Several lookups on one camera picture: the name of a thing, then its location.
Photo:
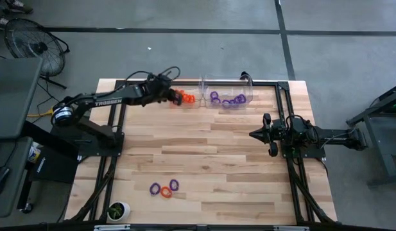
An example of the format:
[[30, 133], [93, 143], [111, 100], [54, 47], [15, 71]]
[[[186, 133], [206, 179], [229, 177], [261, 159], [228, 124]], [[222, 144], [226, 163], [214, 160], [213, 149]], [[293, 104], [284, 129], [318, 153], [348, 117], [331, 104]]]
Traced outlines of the white blue container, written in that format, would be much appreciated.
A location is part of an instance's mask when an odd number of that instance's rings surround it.
[[36, 142], [33, 142], [33, 144], [30, 147], [29, 153], [28, 153], [28, 158], [27, 161], [31, 163], [36, 163], [37, 159], [39, 158], [41, 153], [41, 150], [39, 149], [39, 144]]

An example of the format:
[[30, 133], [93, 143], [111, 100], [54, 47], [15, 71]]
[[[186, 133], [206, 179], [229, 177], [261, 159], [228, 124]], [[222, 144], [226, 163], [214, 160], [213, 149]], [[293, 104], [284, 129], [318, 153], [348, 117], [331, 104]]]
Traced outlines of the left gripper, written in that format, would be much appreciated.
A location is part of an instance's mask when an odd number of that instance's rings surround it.
[[179, 90], [171, 88], [172, 80], [163, 74], [149, 74], [144, 82], [144, 93], [142, 96], [142, 104], [161, 101], [172, 101], [174, 105], [180, 106], [182, 104], [182, 93]]

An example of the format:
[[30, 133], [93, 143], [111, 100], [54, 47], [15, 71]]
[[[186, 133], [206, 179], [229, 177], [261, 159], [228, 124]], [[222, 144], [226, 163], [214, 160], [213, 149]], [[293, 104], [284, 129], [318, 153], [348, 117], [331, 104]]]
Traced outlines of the black floor fan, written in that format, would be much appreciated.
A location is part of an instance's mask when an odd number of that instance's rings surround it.
[[53, 81], [52, 77], [64, 70], [69, 45], [46, 27], [29, 19], [11, 19], [4, 27], [4, 43], [14, 58], [41, 58], [40, 78], [62, 89], [67, 88]]

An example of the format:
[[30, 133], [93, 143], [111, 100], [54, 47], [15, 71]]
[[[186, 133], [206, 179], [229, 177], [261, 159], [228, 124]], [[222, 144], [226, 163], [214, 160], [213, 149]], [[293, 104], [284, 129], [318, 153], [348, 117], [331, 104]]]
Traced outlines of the black leg with caster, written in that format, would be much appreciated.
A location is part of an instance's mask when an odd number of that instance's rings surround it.
[[28, 214], [33, 210], [33, 204], [29, 202], [30, 189], [31, 189], [31, 181], [26, 179], [23, 183], [19, 200], [17, 203], [17, 209], [24, 214]]

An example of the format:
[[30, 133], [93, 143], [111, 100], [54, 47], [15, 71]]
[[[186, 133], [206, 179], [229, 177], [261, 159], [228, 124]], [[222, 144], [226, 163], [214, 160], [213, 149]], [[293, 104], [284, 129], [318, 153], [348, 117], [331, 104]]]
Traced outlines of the clear plastic bin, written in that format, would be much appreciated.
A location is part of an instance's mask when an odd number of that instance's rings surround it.
[[196, 79], [177, 79], [172, 83], [172, 89], [184, 90], [187, 94], [195, 95], [196, 101], [194, 103], [182, 103], [176, 106], [171, 101], [157, 104], [159, 108], [165, 109], [196, 109], [202, 104], [203, 99], [203, 78]]
[[[230, 107], [225, 109], [222, 104], [212, 104], [210, 93], [217, 91], [221, 103], [224, 99], [234, 99], [239, 94], [246, 96], [246, 103], [238, 104], [238, 107]], [[213, 76], [205, 76], [203, 78], [203, 100], [205, 106], [211, 109], [222, 109], [222, 110], [238, 110], [245, 109], [253, 100], [253, 84], [249, 85], [246, 80], [216, 80]]]

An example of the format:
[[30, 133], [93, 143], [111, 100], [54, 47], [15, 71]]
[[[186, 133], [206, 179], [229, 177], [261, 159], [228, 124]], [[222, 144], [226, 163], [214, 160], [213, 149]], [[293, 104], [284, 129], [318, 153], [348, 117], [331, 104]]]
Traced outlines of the grey desk top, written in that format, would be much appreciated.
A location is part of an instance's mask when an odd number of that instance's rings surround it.
[[0, 218], [9, 216], [19, 199], [18, 192], [32, 143], [31, 137], [0, 141], [0, 167], [9, 169], [0, 193]]
[[41, 58], [0, 59], [0, 139], [20, 136], [41, 68]]

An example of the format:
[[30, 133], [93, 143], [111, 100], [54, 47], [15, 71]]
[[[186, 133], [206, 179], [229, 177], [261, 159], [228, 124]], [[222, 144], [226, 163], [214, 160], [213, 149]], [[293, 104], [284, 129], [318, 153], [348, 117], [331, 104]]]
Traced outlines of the black metal cart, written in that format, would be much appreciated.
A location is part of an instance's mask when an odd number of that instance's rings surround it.
[[386, 173], [367, 183], [369, 187], [396, 183], [396, 86], [375, 98], [361, 113], [346, 120], [352, 127], [364, 123], [372, 146]]

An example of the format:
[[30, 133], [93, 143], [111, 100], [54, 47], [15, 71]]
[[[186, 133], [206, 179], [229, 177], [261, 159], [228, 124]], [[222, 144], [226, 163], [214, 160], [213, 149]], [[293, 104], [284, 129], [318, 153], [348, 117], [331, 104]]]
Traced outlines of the black desk beam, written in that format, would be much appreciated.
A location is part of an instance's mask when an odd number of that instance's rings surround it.
[[35, 142], [51, 148], [70, 159], [77, 160], [78, 158], [78, 148], [74, 144], [43, 130], [29, 121], [24, 122], [21, 137], [31, 137]]

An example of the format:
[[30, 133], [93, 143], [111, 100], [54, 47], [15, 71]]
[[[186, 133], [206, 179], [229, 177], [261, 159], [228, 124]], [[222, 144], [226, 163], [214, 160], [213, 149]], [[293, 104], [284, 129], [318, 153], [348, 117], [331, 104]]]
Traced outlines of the black computer case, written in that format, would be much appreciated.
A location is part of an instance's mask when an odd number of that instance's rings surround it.
[[43, 147], [32, 168], [30, 179], [71, 184], [74, 182], [77, 167], [77, 159], [71, 159], [57, 151]]

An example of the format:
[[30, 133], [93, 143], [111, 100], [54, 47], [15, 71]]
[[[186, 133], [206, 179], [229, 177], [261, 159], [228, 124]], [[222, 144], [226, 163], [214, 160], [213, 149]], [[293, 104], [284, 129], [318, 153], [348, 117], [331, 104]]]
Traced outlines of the black aluminium rig frame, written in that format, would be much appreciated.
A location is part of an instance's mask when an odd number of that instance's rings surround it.
[[[128, 106], [114, 121], [123, 129], [123, 152], [110, 188], [101, 192], [94, 224], [115, 201], [130, 206], [130, 230], [273, 231], [296, 226], [288, 161], [271, 157], [268, 146], [249, 136], [263, 114], [286, 117], [290, 110], [312, 119], [304, 81], [258, 80], [245, 109], [165, 109], [153, 103]], [[149, 188], [157, 182], [180, 188], [171, 198]]]

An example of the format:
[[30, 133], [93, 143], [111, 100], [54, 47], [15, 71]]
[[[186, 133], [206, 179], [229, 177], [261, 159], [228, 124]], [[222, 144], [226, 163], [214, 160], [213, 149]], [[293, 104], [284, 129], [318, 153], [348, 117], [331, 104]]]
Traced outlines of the small plant in white pot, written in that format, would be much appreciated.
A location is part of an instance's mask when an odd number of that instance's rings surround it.
[[112, 203], [107, 209], [107, 219], [112, 222], [126, 221], [130, 215], [129, 204], [121, 201]]

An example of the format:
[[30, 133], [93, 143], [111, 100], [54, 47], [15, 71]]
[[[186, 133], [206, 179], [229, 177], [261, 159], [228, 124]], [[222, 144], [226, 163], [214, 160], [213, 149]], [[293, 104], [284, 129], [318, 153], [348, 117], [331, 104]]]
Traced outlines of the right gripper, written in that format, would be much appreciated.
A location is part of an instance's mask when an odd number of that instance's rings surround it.
[[276, 157], [279, 148], [275, 141], [281, 141], [283, 138], [284, 126], [280, 119], [271, 119], [270, 114], [263, 115], [264, 128], [257, 129], [249, 133], [249, 135], [258, 141], [270, 146], [268, 153], [271, 157]]

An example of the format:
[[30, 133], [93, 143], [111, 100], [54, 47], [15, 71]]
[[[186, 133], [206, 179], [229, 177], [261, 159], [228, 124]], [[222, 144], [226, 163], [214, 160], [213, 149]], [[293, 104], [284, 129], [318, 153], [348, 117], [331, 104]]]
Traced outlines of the silver metal bracket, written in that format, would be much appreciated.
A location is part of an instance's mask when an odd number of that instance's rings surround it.
[[96, 225], [93, 231], [130, 231], [130, 225]]
[[310, 229], [302, 226], [279, 225], [274, 226], [273, 231], [310, 231]]

